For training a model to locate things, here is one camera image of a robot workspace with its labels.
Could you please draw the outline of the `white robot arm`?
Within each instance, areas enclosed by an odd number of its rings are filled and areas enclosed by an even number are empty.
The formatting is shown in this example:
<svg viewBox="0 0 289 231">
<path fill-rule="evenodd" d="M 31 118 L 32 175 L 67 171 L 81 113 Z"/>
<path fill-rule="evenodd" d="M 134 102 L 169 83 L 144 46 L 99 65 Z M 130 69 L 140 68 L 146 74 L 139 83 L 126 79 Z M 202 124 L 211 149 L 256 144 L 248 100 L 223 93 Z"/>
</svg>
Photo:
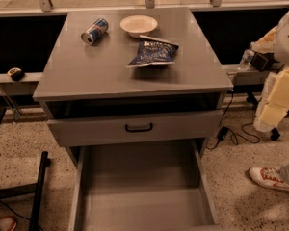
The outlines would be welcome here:
<svg viewBox="0 0 289 231">
<path fill-rule="evenodd" d="M 289 111 L 289 11 L 259 41 L 252 45 L 256 53 L 273 53 L 284 64 L 278 73 L 270 73 L 265 81 L 253 123 L 260 132 L 277 128 Z"/>
</svg>

